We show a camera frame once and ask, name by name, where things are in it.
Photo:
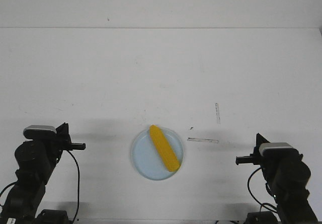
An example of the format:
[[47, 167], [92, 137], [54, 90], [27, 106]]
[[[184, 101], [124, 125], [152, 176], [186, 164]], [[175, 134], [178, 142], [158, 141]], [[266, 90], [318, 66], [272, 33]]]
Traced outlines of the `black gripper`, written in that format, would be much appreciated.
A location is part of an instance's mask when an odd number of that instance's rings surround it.
[[260, 165], [263, 174], [267, 173], [269, 160], [268, 157], [265, 156], [267, 154], [267, 147], [269, 147], [269, 141], [265, 139], [260, 133], [256, 134], [256, 145], [253, 150], [253, 156], [243, 156], [243, 157], [236, 157], [235, 163], [237, 165], [240, 164], [252, 164], [253, 163], [253, 157], [254, 165]]
[[85, 149], [85, 143], [71, 143], [68, 123], [63, 123], [56, 128], [56, 137], [51, 141], [51, 150], [55, 161], [60, 160], [62, 152], [65, 150], [83, 151]]

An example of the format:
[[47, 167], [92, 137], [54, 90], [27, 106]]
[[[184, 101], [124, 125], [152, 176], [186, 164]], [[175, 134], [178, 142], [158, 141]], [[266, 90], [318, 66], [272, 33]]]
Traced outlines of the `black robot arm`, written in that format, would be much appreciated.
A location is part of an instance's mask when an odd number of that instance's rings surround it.
[[248, 213], [245, 223], [318, 223], [309, 202], [306, 185], [311, 177], [303, 155], [286, 142], [269, 142], [256, 135], [256, 145], [249, 156], [236, 157], [236, 164], [258, 165], [266, 181], [265, 188], [275, 206], [259, 203], [266, 211]]
[[65, 210], [37, 209], [46, 185], [63, 152], [83, 151], [85, 143], [73, 143], [68, 123], [58, 127], [30, 125], [23, 130], [24, 141], [15, 150], [17, 180], [4, 190], [8, 195], [1, 205], [1, 223], [74, 223]]

